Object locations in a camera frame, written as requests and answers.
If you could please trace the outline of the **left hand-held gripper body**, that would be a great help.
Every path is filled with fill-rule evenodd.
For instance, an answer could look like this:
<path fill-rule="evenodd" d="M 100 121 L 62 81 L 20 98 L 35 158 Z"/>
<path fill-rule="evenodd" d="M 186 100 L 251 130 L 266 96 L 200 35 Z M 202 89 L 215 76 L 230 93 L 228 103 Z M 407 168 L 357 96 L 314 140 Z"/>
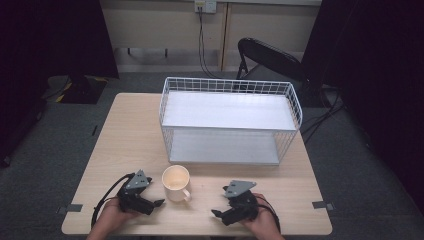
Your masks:
<path fill-rule="evenodd" d="M 154 203 L 141 197 L 141 193 L 147 189 L 147 176 L 142 169 L 130 175 L 117 193 L 122 211 L 134 210 L 142 214 L 150 215 L 155 206 Z"/>

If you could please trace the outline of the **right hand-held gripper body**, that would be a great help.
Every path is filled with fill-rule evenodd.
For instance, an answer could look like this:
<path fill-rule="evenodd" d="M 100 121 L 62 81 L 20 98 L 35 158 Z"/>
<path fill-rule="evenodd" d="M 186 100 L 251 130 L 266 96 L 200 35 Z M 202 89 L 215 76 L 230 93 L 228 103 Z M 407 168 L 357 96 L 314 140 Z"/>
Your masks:
<path fill-rule="evenodd" d="M 258 215 L 258 202 L 250 191 L 255 182 L 232 180 L 224 196 L 229 200 L 230 209 L 222 212 L 222 223 L 226 226 L 245 219 L 255 219 Z"/>

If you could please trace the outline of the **black chair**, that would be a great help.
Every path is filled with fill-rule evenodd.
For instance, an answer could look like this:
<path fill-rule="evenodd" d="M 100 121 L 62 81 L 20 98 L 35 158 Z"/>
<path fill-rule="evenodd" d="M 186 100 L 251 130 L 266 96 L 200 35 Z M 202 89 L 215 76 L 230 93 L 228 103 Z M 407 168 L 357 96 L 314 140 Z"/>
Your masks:
<path fill-rule="evenodd" d="M 238 41 L 241 58 L 237 79 L 248 79 L 261 68 L 266 68 L 294 82 L 298 90 L 306 90 L 310 82 L 301 62 L 294 56 L 255 38 L 242 38 Z"/>

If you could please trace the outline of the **cream cup with handle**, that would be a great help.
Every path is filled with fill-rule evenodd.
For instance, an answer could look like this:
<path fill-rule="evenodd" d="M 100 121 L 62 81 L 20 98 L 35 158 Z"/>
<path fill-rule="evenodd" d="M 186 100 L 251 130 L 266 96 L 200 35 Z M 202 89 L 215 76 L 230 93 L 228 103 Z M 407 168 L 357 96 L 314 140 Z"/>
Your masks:
<path fill-rule="evenodd" d="M 172 165 L 162 174 L 162 184 L 166 197 L 174 202 L 190 201 L 190 173 L 181 165 Z"/>

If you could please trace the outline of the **black curtain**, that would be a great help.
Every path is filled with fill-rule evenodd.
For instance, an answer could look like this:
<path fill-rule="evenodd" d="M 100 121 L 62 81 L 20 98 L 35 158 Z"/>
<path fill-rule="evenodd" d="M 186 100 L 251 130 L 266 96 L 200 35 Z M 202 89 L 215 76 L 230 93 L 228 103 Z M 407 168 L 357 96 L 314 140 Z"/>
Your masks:
<path fill-rule="evenodd" d="M 424 214 L 424 0 L 321 0 L 302 64 L 340 89 Z"/>

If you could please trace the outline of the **person's left hand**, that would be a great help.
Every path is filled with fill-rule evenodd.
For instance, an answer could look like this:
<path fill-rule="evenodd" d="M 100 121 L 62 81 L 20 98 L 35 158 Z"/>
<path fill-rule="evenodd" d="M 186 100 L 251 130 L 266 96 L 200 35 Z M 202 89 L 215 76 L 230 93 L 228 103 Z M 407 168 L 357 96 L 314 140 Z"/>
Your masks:
<path fill-rule="evenodd" d="M 100 217 L 97 219 L 93 228 L 110 229 L 112 232 L 118 230 L 124 223 L 130 219 L 139 216 L 138 212 L 124 212 L 120 208 L 118 198 L 108 200 L 103 207 Z"/>

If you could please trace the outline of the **black stand base yellow tape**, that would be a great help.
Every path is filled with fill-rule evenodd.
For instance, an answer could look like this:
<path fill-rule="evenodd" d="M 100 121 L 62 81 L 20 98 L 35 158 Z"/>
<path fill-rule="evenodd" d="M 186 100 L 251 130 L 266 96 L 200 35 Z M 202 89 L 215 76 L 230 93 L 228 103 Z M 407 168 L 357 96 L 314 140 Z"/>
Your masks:
<path fill-rule="evenodd" d="M 108 80 L 94 76 L 54 76 L 48 79 L 44 100 L 62 104 L 96 104 Z"/>

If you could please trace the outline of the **person's right hand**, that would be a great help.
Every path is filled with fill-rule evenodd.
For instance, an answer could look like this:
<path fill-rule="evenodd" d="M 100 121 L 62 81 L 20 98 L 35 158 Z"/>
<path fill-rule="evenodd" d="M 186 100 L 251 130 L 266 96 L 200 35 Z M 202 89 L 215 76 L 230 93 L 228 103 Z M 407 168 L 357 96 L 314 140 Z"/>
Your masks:
<path fill-rule="evenodd" d="M 258 215 L 253 220 L 241 220 L 240 224 L 250 230 L 258 239 L 266 239 L 279 234 L 274 217 L 269 210 L 270 204 L 266 201 L 265 196 L 259 193 L 254 193 L 254 196 L 259 204 Z"/>

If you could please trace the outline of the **grey tape marker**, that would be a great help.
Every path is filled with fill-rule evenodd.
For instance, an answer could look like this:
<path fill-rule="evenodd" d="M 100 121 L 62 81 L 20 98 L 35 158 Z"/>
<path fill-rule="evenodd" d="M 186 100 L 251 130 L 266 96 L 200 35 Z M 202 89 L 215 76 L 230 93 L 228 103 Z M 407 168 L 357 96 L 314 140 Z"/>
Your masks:
<path fill-rule="evenodd" d="M 68 204 L 67 206 L 59 207 L 56 213 L 65 215 L 68 212 L 80 212 L 82 210 L 82 207 L 82 204 Z"/>
<path fill-rule="evenodd" d="M 332 211 L 335 210 L 335 206 L 333 203 L 327 203 L 325 201 L 314 201 L 312 202 L 313 208 L 314 209 L 326 209 L 328 211 Z"/>

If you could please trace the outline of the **white wall socket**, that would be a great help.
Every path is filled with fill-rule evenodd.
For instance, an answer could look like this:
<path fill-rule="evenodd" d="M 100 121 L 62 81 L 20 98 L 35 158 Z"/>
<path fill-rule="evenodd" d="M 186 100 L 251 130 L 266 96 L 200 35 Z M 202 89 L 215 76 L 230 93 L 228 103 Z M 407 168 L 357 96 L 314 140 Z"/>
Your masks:
<path fill-rule="evenodd" d="M 194 9 L 196 13 L 215 14 L 217 2 L 215 0 L 195 0 Z"/>

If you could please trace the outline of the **white wire shelf rack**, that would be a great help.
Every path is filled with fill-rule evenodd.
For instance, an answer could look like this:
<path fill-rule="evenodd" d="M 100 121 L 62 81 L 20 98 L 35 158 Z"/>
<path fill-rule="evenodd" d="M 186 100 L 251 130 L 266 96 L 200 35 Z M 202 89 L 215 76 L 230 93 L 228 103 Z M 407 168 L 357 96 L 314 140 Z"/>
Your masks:
<path fill-rule="evenodd" d="M 172 163 L 278 165 L 303 112 L 289 82 L 168 77 L 159 121 Z"/>

